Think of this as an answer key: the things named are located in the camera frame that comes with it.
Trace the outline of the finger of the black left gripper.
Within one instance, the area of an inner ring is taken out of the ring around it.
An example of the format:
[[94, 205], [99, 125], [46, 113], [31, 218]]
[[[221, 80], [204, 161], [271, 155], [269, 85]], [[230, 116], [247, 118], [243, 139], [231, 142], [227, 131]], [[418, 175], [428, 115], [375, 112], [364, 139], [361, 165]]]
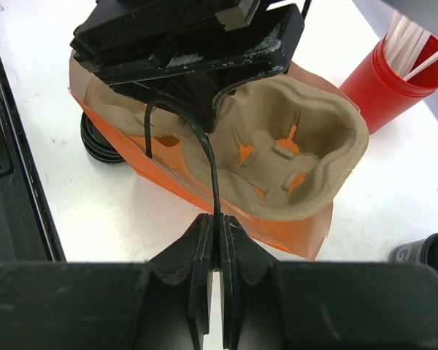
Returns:
[[304, 30], [280, 1], [98, 1], [74, 59], [116, 93], [214, 131], [223, 97], [284, 72]]

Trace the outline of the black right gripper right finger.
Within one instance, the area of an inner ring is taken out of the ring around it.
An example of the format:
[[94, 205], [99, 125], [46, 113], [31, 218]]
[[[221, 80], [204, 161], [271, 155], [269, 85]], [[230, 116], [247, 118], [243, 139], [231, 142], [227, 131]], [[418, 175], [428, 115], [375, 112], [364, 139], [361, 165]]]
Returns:
[[224, 215], [226, 349], [438, 349], [438, 273], [425, 265], [280, 261]]

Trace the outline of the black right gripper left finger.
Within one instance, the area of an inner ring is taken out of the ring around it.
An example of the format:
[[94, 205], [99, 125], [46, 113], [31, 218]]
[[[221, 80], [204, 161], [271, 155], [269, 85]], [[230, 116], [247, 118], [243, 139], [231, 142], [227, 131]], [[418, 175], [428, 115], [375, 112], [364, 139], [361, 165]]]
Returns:
[[0, 349], [201, 349], [212, 223], [147, 262], [0, 263]]

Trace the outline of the orange paper bag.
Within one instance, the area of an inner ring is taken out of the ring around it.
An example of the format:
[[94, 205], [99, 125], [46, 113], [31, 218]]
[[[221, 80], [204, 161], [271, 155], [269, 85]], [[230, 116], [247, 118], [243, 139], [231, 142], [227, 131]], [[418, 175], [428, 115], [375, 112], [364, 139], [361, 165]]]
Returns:
[[[210, 164], [177, 115], [112, 91], [75, 60], [69, 91], [89, 120], [141, 176], [212, 210]], [[329, 234], [333, 202], [369, 143], [358, 108], [331, 83], [299, 69], [239, 86], [221, 101], [209, 136], [222, 212], [255, 239], [307, 260]]]

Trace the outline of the black paper coffee cup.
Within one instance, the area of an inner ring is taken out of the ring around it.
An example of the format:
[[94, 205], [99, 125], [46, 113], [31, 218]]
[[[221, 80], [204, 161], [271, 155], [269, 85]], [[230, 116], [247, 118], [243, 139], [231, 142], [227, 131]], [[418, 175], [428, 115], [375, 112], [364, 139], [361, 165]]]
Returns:
[[438, 233], [428, 238], [402, 244], [389, 255], [390, 263], [422, 263], [438, 273]]

